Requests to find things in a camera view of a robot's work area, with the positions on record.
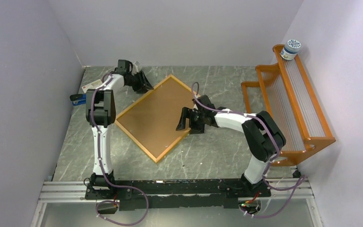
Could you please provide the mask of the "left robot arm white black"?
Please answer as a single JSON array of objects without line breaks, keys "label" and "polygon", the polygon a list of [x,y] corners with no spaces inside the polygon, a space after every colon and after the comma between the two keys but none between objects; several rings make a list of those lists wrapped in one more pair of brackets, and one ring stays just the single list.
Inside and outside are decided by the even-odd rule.
[{"label": "left robot arm white black", "polygon": [[117,67],[104,75],[96,88],[86,91],[86,120],[93,133],[95,157],[88,190],[97,190],[105,199],[116,194],[110,140],[117,116],[114,94],[124,86],[131,87],[137,94],[153,89],[138,62],[118,60]]}]

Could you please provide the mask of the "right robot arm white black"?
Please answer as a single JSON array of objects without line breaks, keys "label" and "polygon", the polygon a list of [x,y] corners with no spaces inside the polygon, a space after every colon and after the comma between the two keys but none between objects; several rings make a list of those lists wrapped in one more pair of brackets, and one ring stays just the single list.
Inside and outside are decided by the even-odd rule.
[{"label": "right robot arm white black", "polygon": [[271,161],[280,154],[286,139],[276,122],[266,111],[257,114],[232,111],[226,107],[216,108],[207,95],[193,99],[194,107],[183,107],[177,131],[189,127],[191,134],[201,134],[205,126],[228,128],[244,134],[251,159],[242,174],[241,191],[253,196],[264,183]]}]

